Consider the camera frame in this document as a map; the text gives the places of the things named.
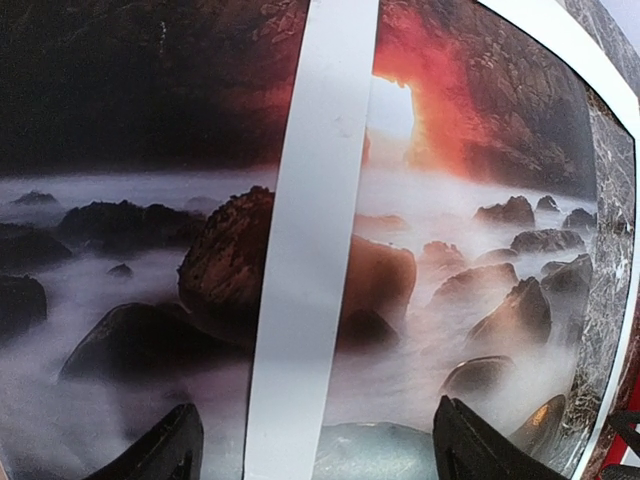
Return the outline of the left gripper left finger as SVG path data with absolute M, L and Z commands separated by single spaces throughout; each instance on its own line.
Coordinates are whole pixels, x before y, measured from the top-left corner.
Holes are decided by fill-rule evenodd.
M 180 404 L 86 480 L 198 480 L 203 442 L 203 424 L 196 406 Z

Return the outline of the white photo mat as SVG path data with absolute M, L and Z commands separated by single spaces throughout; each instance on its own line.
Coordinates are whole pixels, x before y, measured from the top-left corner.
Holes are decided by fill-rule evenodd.
M 439 198 L 474 185 L 554 187 L 597 201 L 594 293 L 552 466 L 592 478 L 605 420 L 636 365 L 639 105 L 596 1 L 314 1 L 307 10 L 275 188 L 244 446 L 247 479 L 309 479 L 322 434 L 351 256 L 366 193 L 427 212 L 401 173 L 441 174 Z

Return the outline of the red wooden picture frame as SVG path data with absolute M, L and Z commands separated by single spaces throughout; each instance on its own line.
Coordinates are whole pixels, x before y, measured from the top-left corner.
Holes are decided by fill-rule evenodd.
M 610 418 L 616 432 L 601 479 L 639 480 L 639 418 Z

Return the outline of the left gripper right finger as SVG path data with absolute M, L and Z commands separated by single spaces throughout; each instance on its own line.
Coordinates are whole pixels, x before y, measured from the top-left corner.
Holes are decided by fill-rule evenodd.
M 441 479 L 553 479 L 555 472 L 534 460 L 461 400 L 443 396 L 433 421 L 433 442 Z

